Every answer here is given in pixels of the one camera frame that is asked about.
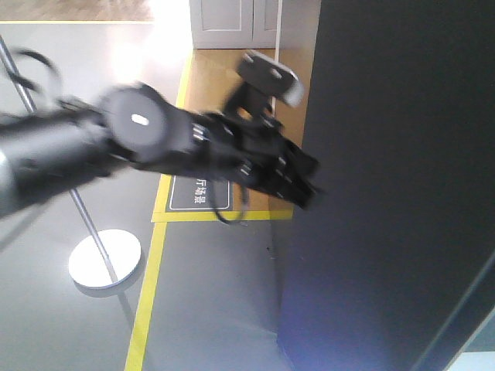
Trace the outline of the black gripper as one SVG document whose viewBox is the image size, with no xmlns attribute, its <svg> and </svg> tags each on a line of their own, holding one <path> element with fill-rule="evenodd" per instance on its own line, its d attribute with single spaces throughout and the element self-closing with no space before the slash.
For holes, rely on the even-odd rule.
<svg viewBox="0 0 495 371">
<path fill-rule="evenodd" d="M 276 119 L 261 116 L 253 124 L 217 113 L 202 119 L 207 179 L 235 182 L 301 209 L 320 193 L 309 181 L 318 160 L 284 137 Z"/>
</svg>

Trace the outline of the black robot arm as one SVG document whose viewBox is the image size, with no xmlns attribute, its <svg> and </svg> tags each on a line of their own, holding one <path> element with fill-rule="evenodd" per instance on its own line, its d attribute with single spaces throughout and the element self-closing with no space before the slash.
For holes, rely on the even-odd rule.
<svg viewBox="0 0 495 371">
<path fill-rule="evenodd" d="M 61 101 L 57 110 L 1 124 L 1 215 L 11 216 L 125 166 L 229 181 L 307 208 L 319 163 L 282 134 L 270 99 L 296 106 L 303 85 L 287 66 L 247 51 L 241 83 L 218 112 L 193 113 L 144 83 L 120 86 L 97 106 Z"/>
</svg>

